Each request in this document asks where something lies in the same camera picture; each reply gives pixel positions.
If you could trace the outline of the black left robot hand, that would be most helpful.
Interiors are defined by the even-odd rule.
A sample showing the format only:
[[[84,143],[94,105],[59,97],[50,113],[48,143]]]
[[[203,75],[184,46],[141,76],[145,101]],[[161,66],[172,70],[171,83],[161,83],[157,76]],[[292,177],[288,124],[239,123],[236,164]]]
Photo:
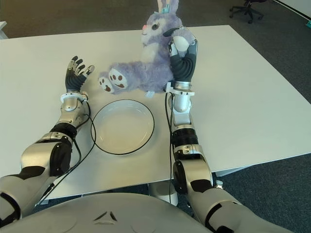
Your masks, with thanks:
[[[88,76],[95,70],[94,65],[86,67],[83,59],[74,56],[67,67],[65,87],[67,92],[80,92]]]

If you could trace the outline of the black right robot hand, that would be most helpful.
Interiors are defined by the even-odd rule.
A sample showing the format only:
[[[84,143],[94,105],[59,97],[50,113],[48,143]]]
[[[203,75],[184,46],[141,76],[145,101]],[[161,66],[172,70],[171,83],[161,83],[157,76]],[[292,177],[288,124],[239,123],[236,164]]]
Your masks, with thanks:
[[[163,33],[170,38],[168,51],[173,79],[190,83],[196,66],[198,41],[186,27],[175,27]]]

